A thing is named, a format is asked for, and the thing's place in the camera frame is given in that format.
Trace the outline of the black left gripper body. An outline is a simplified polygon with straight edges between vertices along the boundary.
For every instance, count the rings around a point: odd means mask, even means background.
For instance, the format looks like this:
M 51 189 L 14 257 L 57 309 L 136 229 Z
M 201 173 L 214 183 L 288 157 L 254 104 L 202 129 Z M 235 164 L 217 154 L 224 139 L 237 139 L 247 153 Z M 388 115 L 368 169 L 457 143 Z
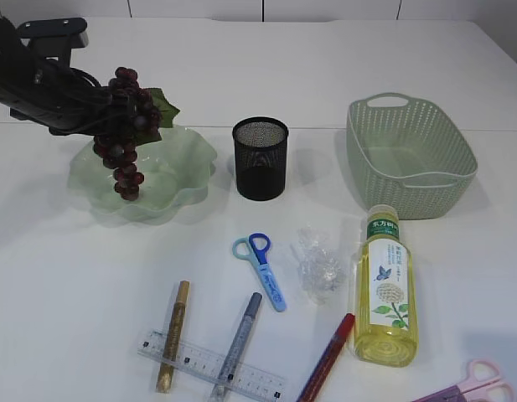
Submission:
M 86 72 L 39 64 L 9 106 L 10 116 L 48 127 L 51 134 L 100 135 L 111 117 L 112 95 Z

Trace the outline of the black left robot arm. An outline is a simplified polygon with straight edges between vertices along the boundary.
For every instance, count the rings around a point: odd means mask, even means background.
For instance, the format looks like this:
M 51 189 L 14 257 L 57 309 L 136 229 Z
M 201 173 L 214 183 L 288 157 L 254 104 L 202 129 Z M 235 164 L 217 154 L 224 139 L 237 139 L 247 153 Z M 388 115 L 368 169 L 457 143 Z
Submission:
M 86 29 L 83 18 L 14 26 L 0 17 L 0 104 L 11 117 L 46 126 L 55 136 L 102 135 L 121 117 L 108 89 L 70 66 L 72 50 L 88 44 Z

